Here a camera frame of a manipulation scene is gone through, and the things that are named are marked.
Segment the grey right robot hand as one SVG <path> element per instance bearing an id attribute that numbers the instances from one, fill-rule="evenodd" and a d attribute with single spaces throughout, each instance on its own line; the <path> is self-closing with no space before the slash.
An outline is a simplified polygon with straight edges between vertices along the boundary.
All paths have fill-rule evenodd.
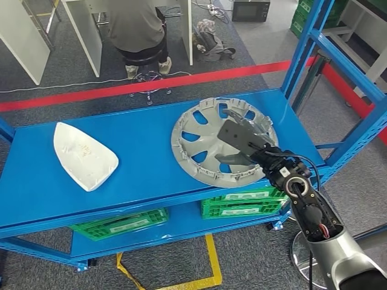
<path id="1" fill-rule="evenodd" d="M 215 158 L 220 163 L 241 166 L 255 164 L 256 161 L 252 158 L 255 151 L 276 146 L 269 130 L 261 123 L 255 123 L 233 109 L 224 109 L 223 112 L 231 120 L 226 120 L 220 128 L 217 138 L 239 152 L 231 155 L 218 153 Z"/>

